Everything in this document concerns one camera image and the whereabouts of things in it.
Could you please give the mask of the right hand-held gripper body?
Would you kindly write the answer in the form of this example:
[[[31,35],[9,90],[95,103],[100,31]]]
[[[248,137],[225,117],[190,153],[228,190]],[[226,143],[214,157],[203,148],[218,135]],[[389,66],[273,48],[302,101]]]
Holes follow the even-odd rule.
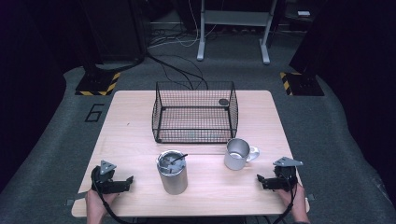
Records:
[[[276,189],[291,190],[298,182],[297,166],[302,166],[302,161],[282,157],[274,162],[276,175]]]

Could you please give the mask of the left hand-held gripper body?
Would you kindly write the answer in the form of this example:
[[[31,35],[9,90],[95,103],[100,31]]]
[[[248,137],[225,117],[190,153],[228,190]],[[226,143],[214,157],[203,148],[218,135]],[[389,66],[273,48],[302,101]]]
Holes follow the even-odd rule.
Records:
[[[122,181],[113,180],[115,168],[115,164],[108,161],[101,161],[101,163],[92,170],[92,190],[103,194],[124,192],[124,183]]]

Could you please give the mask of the steel mug with handle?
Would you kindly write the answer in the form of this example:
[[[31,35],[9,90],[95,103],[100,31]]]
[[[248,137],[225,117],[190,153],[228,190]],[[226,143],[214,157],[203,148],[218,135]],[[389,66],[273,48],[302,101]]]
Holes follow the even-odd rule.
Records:
[[[260,156],[257,147],[251,147],[248,142],[240,138],[230,139],[226,145],[224,164],[231,170],[238,171],[245,167],[247,162]]]

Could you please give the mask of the steel tumbler with lid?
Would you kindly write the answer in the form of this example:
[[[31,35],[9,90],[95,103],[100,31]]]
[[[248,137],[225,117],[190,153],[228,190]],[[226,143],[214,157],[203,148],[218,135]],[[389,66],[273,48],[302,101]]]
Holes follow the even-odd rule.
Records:
[[[177,150],[167,150],[156,160],[164,190],[171,195],[178,195],[185,191],[188,186],[186,157],[171,164],[171,161],[184,155]]]

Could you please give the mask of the black wire basket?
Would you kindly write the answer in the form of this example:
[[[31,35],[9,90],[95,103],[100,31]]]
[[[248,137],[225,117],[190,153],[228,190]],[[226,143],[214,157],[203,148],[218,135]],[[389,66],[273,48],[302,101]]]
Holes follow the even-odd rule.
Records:
[[[226,106],[219,99],[227,99]],[[151,129],[162,144],[220,144],[236,137],[238,102],[231,81],[156,84]]]

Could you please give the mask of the person's left hand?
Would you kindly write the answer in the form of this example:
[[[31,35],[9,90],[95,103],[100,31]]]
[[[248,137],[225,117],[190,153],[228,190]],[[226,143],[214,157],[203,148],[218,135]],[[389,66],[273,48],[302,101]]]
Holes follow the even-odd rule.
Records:
[[[105,217],[107,210],[98,193],[92,189],[85,195],[87,217]]]

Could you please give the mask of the person's right hand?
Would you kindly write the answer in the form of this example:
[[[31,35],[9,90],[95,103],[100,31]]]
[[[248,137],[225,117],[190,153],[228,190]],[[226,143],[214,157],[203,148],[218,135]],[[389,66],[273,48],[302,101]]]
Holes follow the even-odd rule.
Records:
[[[304,188],[300,184],[297,184],[292,191],[286,192],[283,189],[277,189],[276,193],[279,195],[279,197],[283,201],[283,204],[285,204],[286,206],[288,206],[290,203],[293,203],[293,206],[291,208],[291,214],[294,222],[310,222],[306,213]]]

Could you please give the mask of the black straw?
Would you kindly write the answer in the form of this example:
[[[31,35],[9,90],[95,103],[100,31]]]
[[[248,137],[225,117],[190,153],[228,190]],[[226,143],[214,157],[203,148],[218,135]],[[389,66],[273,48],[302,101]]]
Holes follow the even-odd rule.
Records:
[[[173,165],[173,164],[176,163],[176,161],[179,161],[179,160],[181,160],[181,159],[183,159],[183,158],[185,158],[185,157],[187,157],[187,156],[188,156],[188,154],[184,154],[184,155],[182,155],[182,156],[180,156],[180,157],[174,159],[173,161],[171,161],[171,164]]]

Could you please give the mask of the dark cabinet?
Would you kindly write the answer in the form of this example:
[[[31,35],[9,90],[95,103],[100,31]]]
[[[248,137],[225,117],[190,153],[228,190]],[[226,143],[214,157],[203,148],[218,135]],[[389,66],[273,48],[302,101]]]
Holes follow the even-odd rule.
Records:
[[[136,0],[81,0],[101,59],[141,62],[146,44]]]

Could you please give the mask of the black yellow striped base plate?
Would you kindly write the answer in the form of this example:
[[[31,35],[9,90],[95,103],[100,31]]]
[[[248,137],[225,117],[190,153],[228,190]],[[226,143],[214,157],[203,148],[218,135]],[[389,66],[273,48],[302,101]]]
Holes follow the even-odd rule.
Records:
[[[84,76],[75,89],[75,95],[110,95],[116,87],[120,73],[104,72],[99,78]]]
[[[315,77],[306,77],[300,73],[281,72],[280,78],[286,94],[289,96],[324,95],[324,92]]]

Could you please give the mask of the white metal desk frame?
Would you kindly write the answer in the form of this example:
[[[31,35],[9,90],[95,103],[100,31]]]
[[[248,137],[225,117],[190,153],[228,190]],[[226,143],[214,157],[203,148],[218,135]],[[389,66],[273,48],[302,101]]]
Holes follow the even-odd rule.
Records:
[[[201,0],[200,10],[200,38],[196,59],[200,62],[205,57],[205,26],[211,25],[236,25],[255,26],[264,29],[263,37],[259,40],[262,53],[262,62],[265,65],[270,63],[267,47],[267,39],[272,25],[277,0],[272,0],[269,12],[248,12],[248,11],[223,11],[209,10],[205,8],[205,0]]]

